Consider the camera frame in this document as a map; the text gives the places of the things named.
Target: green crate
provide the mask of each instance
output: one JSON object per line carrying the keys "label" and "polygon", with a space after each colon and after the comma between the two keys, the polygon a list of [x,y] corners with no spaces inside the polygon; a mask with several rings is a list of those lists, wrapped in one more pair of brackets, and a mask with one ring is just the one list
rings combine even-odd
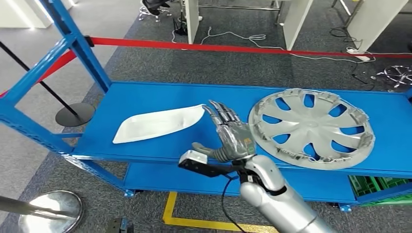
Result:
{"label": "green crate", "polygon": [[387,198],[364,204],[362,206],[377,206],[377,205],[412,205],[412,194],[407,194],[395,198]]}
{"label": "green crate", "polygon": [[399,186],[404,183],[409,183],[408,179],[390,178],[390,177],[378,177],[379,183],[383,189]]}
{"label": "green crate", "polygon": [[353,191],[357,197],[380,191],[379,184],[372,176],[349,176]]}

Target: stanchion post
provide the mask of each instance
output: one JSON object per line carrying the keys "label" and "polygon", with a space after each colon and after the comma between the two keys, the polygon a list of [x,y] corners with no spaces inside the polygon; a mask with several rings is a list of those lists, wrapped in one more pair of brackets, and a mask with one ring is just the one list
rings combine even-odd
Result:
{"label": "stanchion post", "polygon": [[[15,62],[17,62],[25,71],[29,71],[30,68],[17,57],[4,43],[0,41],[0,48],[2,48]],[[83,111],[83,114],[79,115],[70,105],[68,105],[60,96],[54,92],[44,81],[39,82],[54,98],[56,98],[65,108],[60,110],[56,115],[56,122],[59,125],[66,127],[80,126],[89,122],[94,114],[94,107],[86,103],[73,104],[74,108]]]}

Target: robot finger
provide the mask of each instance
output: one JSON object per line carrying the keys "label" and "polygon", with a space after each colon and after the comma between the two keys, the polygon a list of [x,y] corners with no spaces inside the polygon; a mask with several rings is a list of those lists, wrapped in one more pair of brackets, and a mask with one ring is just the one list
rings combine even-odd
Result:
{"label": "robot finger", "polygon": [[223,112],[229,117],[229,121],[240,122],[239,116],[232,109],[228,108],[223,103],[218,103],[219,106],[223,109]]}
{"label": "robot finger", "polygon": [[219,114],[221,120],[223,121],[223,124],[226,124],[226,123],[232,121],[231,118],[229,117],[229,115],[227,114],[227,112],[224,111],[224,109],[222,108],[222,106],[219,103],[217,103],[213,100],[209,100],[209,102],[218,111],[218,114]]}
{"label": "robot finger", "polygon": [[236,122],[241,122],[238,114],[235,111],[233,111],[233,109],[230,108],[229,111],[230,111],[231,116],[235,119]]}
{"label": "robot finger", "polygon": [[222,120],[215,114],[215,111],[213,109],[211,109],[207,105],[203,105],[202,107],[206,112],[209,113],[210,118],[212,118],[212,121],[213,121],[213,123],[215,123],[216,126],[223,125]]}

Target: yellow floor marking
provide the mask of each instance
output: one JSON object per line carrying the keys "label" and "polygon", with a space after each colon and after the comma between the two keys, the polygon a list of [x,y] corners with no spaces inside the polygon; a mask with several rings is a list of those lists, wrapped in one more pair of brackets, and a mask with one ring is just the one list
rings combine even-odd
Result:
{"label": "yellow floor marking", "polygon": [[[174,226],[185,226],[185,227],[197,227],[197,228],[207,228],[216,229],[224,231],[240,231],[231,222],[217,222],[217,221],[207,221],[207,220],[197,220],[188,218],[172,217],[174,204],[176,203],[177,193],[170,192],[168,200],[166,202],[165,211],[163,213],[163,221],[165,224]],[[250,224],[239,224],[246,232],[253,233],[278,233],[278,231],[272,226],[261,226],[261,225],[250,225]]]}

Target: white plastic part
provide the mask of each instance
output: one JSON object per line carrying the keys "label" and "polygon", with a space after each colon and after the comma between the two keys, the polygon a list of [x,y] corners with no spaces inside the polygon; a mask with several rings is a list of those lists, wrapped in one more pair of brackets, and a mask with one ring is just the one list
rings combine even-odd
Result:
{"label": "white plastic part", "polygon": [[135,142],[183,130],[198,122],[204,112],[200,104],[131,116],[122,122],[113,143]]}
{"label": "white plastic part", "polygon": [[[347,49],[346,51],[350,54],[364,54],[364,52],[360,52],[359,50],[354,50],[354,49]],[[366,56],[356,56],[356,58],[364,62],[371,60],[369,57],[366,57]]]}
{"label": "white plastic part", "polygon": [[207,155],[197,152],[195,150],[188,150],[186,153],[184,153],[180,159],[179,159],[179,164],[183,162],[186,159],[194,160],[196,162],[202,163],[202,164],[207,164]]}

